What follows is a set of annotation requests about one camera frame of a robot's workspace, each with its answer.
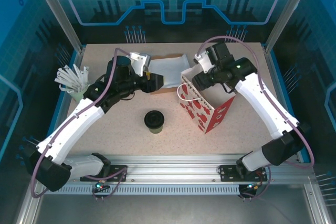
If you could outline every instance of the small black cylinder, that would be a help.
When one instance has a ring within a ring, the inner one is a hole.
[[[163,129],[164,116],[160,111],[152,110],[145,116],[145,125],[153,134],[158,134]]]

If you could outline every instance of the plastic cutlery bundle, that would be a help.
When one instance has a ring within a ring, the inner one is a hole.
[[[73,70],[67,65],[58,69],[55,81],[59,83],[59,89],[61,91],[79,93],[88,86],[89,67],[84,67],[83,71],[81,71],[74,65]]]

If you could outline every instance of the black mounting plate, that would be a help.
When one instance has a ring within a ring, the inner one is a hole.
[[[265,168],[255,170],[248,176],[245,176],[244,179],[240,177],[235,165],[220,165],[218,168],[218,173],[221,176],[221,182],[259,182],[260,177],[256,174],[257,172],[260,172],[261,174],[265,173],[263,175],[262,182],[267,181]]]
[[[118,171],[120,171],[121,169],[127,167],[127,165],[111,165],[110,166],[110,172],[109,174],[114,174]],[[99,173],[98,175],[96,176],[92,176],[92,177],[95,177],[95,178],[101,178],[103,176],[103,174]],[[125,182],[126,181],[126,175],[127,173],[124,175],[123,179],[121,180],[121,182]],[[122,173],[118,174],[117,176],[115,177],[112,177],[112,178],[109,178],[108,180],[106,180],[107,182],[118,182],[120,180],[122,176]],[[80,181],[82,182],[97,182],[96,180],[93,180],[93,179],[90,179],[90,178],[86,178],[86,177],[80,177]]]

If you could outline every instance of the white paper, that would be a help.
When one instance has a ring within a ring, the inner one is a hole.
[[[181,72],[188,69],[187,56],[151,60],[149,72],[164,76],[163,88],[178,87],[181,84]]]
[[[59,86],[61,91],[67,91],[68,93],[77,93],[85,89],[88,85],[88,67],[84,67],[83,71],[74,65],[71,70],[67,65],[64,69],[59,68],[56,74],[55,82],[63,84],[66,88]]]

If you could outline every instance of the white tissue paper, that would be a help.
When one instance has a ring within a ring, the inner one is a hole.
[[[164,76],[162,88],[178,87],[181,84],[181,72],[190,68],[187,55],[177,58],[151,60],[149,72]]]

